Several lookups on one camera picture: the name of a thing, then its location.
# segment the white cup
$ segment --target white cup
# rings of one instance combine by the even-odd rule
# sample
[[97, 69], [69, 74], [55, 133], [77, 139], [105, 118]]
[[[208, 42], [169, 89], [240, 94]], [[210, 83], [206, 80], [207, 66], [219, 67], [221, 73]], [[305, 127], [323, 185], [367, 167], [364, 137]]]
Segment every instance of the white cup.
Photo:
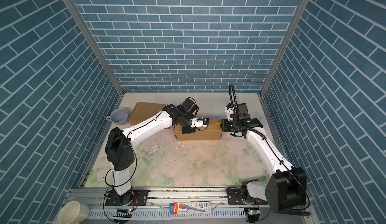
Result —
[[86, 204], [77, 201], [68, 202], [59, 212], [57, 220], [60, 224], [78, 224], [90, 214]]

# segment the brick wall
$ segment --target brick wall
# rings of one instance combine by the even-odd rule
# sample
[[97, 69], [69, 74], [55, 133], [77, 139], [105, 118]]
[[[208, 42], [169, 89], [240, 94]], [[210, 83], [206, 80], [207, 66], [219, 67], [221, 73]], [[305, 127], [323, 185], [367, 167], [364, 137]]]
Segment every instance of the brick wall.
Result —
[[0, 0], [0, 222], [52, 222], [117, 93], [61, 0]]
[[386, 223], [386, 0], [310, 0], [266, 99], [321, 223]]
[[299, 0], [75, 0], [125, 91], [260, 90]]

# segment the gray bowl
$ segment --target gray bowl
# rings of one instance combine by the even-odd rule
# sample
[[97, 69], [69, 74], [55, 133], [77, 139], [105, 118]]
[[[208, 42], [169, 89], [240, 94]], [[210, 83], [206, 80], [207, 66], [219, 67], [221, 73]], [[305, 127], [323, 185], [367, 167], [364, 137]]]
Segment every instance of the gray bowl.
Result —
[[128, 117], [128, 110], [125, 108], [119, 108], [114, 110], [110, 116], [106, 117], [106, 119], [116, 125], [125, 125], [128, 123]]

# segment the cardboard sheet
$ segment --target cardboard sheet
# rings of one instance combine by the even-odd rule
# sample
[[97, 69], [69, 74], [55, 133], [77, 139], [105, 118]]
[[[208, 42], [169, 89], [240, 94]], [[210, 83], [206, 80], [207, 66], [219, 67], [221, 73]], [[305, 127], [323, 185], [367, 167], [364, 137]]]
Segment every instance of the cardboard sheet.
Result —
[[165, 107], [165, 104], [156, 104], [149, 102], [138, 102], [128, 120], [131, 125], [137, 125], [140, 122], [154, 116]]

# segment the robotic arm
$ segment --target robotic arm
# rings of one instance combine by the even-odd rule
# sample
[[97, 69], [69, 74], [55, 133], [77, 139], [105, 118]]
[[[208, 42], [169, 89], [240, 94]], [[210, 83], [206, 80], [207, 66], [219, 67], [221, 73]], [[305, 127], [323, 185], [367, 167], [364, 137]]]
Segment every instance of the robotic arm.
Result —
[[233, 132], [234, 137], [248, 139], [263, 159], [270, 176], [267, 186], [256, 180], [243, 183], [241, 193], [243, 199], [254, 202], [256, 198], [265, 200], [275, 212], [303, 205], [306, 203], [306, 173], [302, 168], [294, 166], [284, 158], [276, 146], [267, 138], [263, 125], [258, 119], [251, 119], [245, 103], [237, 104], [233, 85], [229, 86], [230, 101], [223, 119], [223, 132]]
[[132, 186], [128, 177], [129, 167], [136, 159], [134, 148], [149, 136], [172, 125], [181, 125], [183, 134], [196, 131], [196, 127], [207, 126], [207, 118], [195, 118], [198, 106], [190, 98], [182, 104], [165, 106], [151, 118], [120, 130], [118, 127], [110, 131], [105, 152], [107, 159], [113, 168], [114, 190], [121, 196], [121, 204], [126, 205], [132, 199]]

